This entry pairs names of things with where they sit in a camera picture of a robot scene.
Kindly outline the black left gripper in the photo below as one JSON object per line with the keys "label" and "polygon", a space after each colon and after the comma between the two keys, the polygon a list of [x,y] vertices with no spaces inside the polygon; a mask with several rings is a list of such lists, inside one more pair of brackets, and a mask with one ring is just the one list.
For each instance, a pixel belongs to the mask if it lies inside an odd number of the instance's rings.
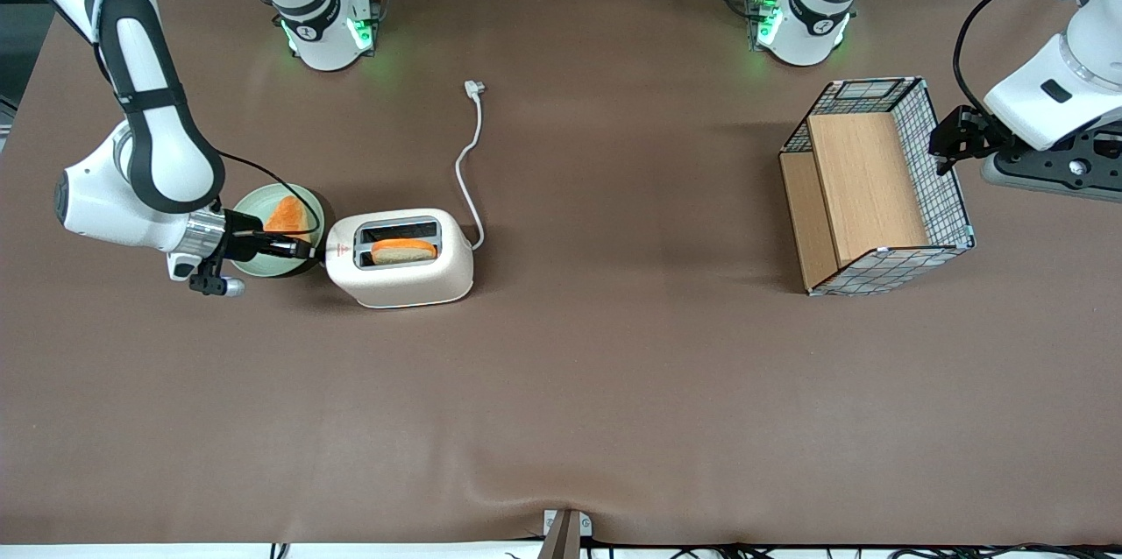
{"label": "black left gripper", "polygon": [[958,161],[984,159],[1010,146],[1010,132],[993,114],[959,106],[929,135],[929,154],[936,156],[936,174],[951,172]]}

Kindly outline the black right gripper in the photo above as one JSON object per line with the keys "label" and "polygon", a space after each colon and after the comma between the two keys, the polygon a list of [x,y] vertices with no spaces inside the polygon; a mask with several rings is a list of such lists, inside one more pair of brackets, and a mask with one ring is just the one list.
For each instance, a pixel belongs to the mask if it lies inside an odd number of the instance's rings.
{"label": "black right gripper", "polygon": [[316,248],[310,233],[264,231],[260,218],[234,210],[224,210],[222,216],[224,232],[219,251],[223,259],[249,262],[259,253],[278,258],[316,258]]}

